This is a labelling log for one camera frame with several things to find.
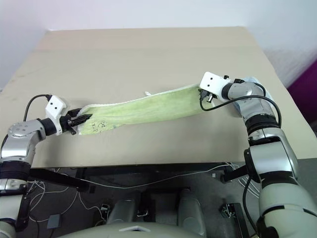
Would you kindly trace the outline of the purple object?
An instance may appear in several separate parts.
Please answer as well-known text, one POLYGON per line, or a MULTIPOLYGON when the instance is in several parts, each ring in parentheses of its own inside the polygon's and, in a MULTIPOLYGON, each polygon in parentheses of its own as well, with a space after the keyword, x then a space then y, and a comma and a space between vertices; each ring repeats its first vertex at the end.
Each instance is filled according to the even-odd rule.
POLYGON ((317 137, 317 59, 287 90, 317 137))

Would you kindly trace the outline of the flat dark grey box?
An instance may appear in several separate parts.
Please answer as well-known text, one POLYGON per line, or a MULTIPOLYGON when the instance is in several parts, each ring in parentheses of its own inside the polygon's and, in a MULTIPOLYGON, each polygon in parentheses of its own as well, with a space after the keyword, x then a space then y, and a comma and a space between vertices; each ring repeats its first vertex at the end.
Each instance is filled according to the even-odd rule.
POLYGON ((61 225, 61 215, 60 214, 54 214, 50 215, 48 218, 48 223, 47 223, 47 229, 56 229, 59 228, 61 225))

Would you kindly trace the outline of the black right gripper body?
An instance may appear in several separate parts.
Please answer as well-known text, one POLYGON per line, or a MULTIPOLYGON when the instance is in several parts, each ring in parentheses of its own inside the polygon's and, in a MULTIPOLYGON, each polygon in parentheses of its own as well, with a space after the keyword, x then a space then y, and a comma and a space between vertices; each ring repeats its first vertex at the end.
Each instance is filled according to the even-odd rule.
POLYGON ((214 98, 214 94, 213 93, 202 89, 202 100, 200 100, 201 102, 202 101, 206 101, 208 103, 211 103, 213 98, 214 98))

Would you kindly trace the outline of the black table frame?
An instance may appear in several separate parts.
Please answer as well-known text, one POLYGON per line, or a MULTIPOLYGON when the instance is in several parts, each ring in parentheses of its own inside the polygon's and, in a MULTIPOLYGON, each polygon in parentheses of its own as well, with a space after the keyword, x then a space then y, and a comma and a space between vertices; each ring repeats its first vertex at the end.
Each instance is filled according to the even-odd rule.
POLYGON ((30 178, 63 185, 66 187, 76 188, 78 191, 87 191, 92 185, 98 185, 102 187, 109 187, 114 189, 133 189, 143 186, 148 186, 170 179, 208 173, 211 171, 221 170, 224 171, 223 180, 225 182, 237 179, 248 174, 247 168, 241 166, 237 168, 233 164, 225 162, 218 163, 185 163, 185 164, 147 164, 147 165, 122 165, 122 166, 103 166, 103 167, 77 167, 76 176, 69 177, 57 172, 50 171, 48 169, 31 169, 30 178), (131 186, 111 186, 105 184, 99 184, 87 180, 88 177, 94 176, 106 176, 106 175, 130 175, 130 174, 142 174, 157 176, 161 173, 178 173, 175 176, 164 178, 161 180, 153 181, 148 184, 131 185, 131 186))

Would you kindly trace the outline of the grey robot torso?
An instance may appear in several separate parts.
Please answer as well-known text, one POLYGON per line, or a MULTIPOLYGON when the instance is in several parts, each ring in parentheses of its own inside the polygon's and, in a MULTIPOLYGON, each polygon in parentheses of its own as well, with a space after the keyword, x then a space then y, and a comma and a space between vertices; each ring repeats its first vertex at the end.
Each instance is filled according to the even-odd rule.
POLYGON ((182 227, 176 219, 155 222, 114 222, 79 230, 58 238, 207 238, 196 226, 182 227))

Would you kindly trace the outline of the grey robot leg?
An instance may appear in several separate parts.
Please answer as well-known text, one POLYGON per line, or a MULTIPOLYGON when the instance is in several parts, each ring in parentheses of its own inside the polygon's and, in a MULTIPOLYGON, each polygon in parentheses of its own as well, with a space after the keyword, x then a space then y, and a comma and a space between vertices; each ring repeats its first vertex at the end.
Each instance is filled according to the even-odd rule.
POLYGON ((133 222, 135 216, 136 200, 130 198, 122 199, 115 204, 107 220, 107 224, 133 222))
POLYGON ((207 237, 202 209, 197 197, 190 189, 183 189, 178 204, 177 225, 185 230, 207 237))

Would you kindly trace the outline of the grey left robot leg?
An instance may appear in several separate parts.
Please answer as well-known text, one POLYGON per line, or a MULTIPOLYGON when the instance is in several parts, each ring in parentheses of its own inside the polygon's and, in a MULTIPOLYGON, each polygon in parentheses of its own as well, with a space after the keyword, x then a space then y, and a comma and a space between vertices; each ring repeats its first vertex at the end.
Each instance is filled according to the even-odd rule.
POLYGON ((107 224, 133 222, 135 216, 136 200, 130 198, 122 199, 115 204, 107 220, 107 224))

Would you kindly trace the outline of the grey right robot leg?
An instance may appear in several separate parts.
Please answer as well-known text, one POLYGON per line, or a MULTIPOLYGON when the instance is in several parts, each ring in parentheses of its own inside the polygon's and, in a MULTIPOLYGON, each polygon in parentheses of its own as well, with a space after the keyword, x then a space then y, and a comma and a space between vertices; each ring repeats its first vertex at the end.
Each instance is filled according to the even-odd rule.
POLYGON ((178 204, 177 225, 185 230, 207 237, 202 209, 197 197, 190 189, 183 189, 178 204))

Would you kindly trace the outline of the light green towel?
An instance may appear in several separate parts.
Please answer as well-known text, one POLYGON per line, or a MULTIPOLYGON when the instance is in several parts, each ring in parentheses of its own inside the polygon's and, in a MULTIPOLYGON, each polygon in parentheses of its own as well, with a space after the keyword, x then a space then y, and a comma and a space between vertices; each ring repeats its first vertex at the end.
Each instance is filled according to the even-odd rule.
POLYGON ((80 135, 98 134, 123 125, 179 119, 201 112, 197 84, 115 104, 91 104, 80 116, 91 117, 77 127, 80 135))

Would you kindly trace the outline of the small black floor device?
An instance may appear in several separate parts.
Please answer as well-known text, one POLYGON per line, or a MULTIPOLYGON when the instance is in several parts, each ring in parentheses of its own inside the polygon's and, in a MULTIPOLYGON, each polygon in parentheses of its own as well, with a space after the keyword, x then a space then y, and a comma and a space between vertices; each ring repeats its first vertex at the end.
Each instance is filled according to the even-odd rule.
POLYGON ((103 218, 105 221, 108 219, 110 210, 111 210, 111 206, 110 206, 109 204, 103 203, 103 204, 101 205, 100 211, 101 211, 101 214, 102 214, 102 218, 103 218))

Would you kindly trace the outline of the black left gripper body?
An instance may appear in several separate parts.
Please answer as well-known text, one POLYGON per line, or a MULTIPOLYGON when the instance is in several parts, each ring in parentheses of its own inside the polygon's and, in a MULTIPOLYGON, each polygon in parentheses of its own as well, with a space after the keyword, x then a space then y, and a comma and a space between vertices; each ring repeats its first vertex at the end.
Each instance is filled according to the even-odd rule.
POLYGON ((66 115, 61 116, 59 119, 62 133, 70 132, 71 135, 75 135, 77 132, 74 129, 75 125, 75 112, 67 112, 66 115))

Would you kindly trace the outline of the black table foot bracket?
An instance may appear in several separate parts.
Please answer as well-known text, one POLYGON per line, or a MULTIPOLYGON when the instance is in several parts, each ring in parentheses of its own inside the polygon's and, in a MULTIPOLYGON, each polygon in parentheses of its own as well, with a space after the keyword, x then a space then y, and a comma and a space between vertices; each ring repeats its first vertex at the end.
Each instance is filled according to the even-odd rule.
POLYGON ((250 238, 240 203, 225 203, 220 212, 224 218, 232 220, 236 238, 250 238))

